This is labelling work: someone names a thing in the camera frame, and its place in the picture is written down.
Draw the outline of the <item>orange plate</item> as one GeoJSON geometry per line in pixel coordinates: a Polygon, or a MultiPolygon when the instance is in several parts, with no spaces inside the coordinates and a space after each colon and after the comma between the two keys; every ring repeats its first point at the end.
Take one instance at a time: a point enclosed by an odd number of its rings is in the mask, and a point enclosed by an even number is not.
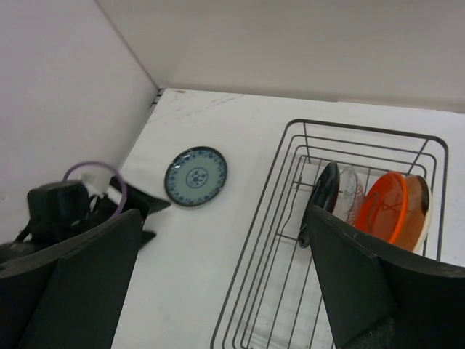
{"type": "Polygon", "coordinates": [[[393,244],[404,226],[408,206],[405,177],[399,172],[383,174],[369,190],[355,227],[393,244]]]}

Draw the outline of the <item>cream patterned plate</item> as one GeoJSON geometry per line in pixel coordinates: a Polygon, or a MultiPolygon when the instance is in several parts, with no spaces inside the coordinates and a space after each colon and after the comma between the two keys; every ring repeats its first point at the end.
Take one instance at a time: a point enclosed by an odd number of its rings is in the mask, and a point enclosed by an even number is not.
{"type": "Polygon", "coordinates": [[[432,192],[422,176],[409,175],[405,182],[408,189],[408,208],[394,245],[419,254],[431,224],[432,192]]]}

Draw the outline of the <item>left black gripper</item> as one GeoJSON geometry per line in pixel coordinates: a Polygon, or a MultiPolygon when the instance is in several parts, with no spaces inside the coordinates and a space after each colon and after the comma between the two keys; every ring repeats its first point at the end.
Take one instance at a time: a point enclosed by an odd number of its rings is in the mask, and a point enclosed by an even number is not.
{"type": "Polygon", "coordinates": [[[51,247],[1,264],[2,348],[111,347],[138,250],[156,237],[142,219],[171,202],[117,177],[110,187],[121,200],[110,200],[108,221],[108,195],[79,180],[28,192],[30,219],[14,242],[51,247]]]}

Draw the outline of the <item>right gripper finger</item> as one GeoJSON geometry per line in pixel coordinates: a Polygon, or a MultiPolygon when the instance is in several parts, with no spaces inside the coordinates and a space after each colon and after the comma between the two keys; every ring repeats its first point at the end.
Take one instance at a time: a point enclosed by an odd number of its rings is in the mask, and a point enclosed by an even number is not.
{"type": "Polygon", "coordinates": [[[463,348],[464,268],[312,207],[308,237],[337,348],[463,348]]]}

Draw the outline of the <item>black plate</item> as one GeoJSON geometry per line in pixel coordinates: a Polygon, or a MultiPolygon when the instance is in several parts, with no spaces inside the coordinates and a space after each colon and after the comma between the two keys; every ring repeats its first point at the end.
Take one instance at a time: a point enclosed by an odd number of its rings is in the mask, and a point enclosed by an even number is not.
{"type": "Polygon", "coordinates": [[[310,245],[308,235],[305,233],[305,229],[309,225],[310,208],[317,206],[332,213],[336,206],[339,186],[340,172],[338,164],[335,161],[330,161],[317,179],[302,216],[299,235],[297,237],[301,248],[307,248],[310,245]]]}

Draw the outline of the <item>clear glass plate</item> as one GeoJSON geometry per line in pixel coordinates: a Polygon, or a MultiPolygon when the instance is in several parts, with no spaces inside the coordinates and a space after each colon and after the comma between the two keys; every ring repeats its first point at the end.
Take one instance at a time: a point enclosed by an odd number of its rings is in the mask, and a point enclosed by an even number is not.
{"type": "Polygon", "coordinates": [[[339,192],[333,215],[349,225],[354,225],[364,200],[364,187],[355,168],[344,168],[340,173],[339,192]]]}

